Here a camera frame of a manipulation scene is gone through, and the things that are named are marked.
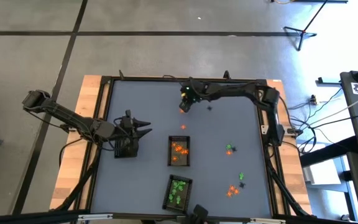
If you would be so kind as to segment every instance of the concrete floor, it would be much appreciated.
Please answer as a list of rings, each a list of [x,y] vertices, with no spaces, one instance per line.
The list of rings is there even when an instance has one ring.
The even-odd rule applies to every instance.
[[[320,5],[89,0],[80,30],[282,32],[283,26],[304,28]],[[0,0],[0,30],[71,31],[80,6],[80,0]],[[358,70],[358,0],[327,4],[310,31],[318,35],[305,40],[301,52],[293,46],[298,39],[288,37],[77,37],[58,102],[73,110],[84,75],[117,75],[119,69],[125,75],[193,77],[221,77],[229,70],[234,78],[283,80],[289,105],[311,94],[327,100],[336,88],[318,88],[317,77],[339,78],[342,71]],[[5,140],[0,146],[0,215],[11,211],[40,124],[21,110],[21,101],[28,90],[51,92],[68,39],[0,36],[0,138]],[[335,108],[327,106],[320,116]],[[340,130],[351,130],[350,123],[340,125]],[[352,134],[324,132],[331,140]],[[58,151],[66,138],[49,128],[23,212],[48,210]]]

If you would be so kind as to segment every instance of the gray mat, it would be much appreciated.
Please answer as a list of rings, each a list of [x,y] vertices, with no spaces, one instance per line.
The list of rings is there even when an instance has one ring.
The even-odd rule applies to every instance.
[[[175,214],[162,209],[169,175],[174,174],[193,179],[190,212],[200,204],[210,216],[270,217],[255,106],[244,97],[221,98],[194,104],[181,114],[180,101],[177,83],[114,83],[108,121],[130,109],[135,118],[151,122],[153,131],[140,140],[136,158],[115,159],[112,152],[102,152],[92,212]],[[190,136],[189,167],[167,166],[169,136]],[[226,155],[226,144],[238,151]],[[229,186],[239,185],[240,172],[246,186],[228,198]]]

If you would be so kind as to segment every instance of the wooden table frame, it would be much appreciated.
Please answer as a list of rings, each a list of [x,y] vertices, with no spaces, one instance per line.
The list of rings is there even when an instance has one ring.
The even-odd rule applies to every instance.
[[[222,78],[214,78],[210,80],[224,81]],[[110,82],[111,77],[102,77],[100,75],[85,75],[81,87],[80,95],[78,97],[75,112],[86,117],[106,118],[108,108],[106,103],[110,101],[112,88]],[[276,88],[283,99],[285,99],[283,84],[281,80],[266,80],[267,85]],[[280,101],[277,107],[277,113],[280,123],[284,126],[289,126],[287,112],[283,103]],[[266,114],[263,112],[263,121],[267,123]],[[70,133],[67,142],[72,142],[80,138],[78,133]],[[284,141],[296,144],[295,139],[290,136],[285,136]],[[273,148],[269,147],[270,154],[273,153]],[[58,207],[64,199],[70,194],[75,185],[78,183],[80,177],[85,172],[85,168],[89,167],[93,161],[96,152],[94,144],[88,144],[85,140],[78,141],[66,147],[63,154],[62,164],[58,173],[55,190],[53,191],[50,208]],[[297,149],[293,146],[283,143],[278,148],[275,155],[271,158],[274,168],[279,174],[283,174],[285,185],[295,198],[295,200],[302,206],[302,208],[311,214],[310,202],[306,190],[305,180],[300,164],[300,159]],[[90,207],[90,201],[93,196],[92,189],[94,180],[96,178],[89,178],[86,185],[81,192],[81,199],[73,203],[70,209],[84,209]],[[283,202],[280,189],[274,183],[274,191],[270,189],[270,201],[272,213],[277,211],[279,214],[285,214],[288,211],[288,204]]]

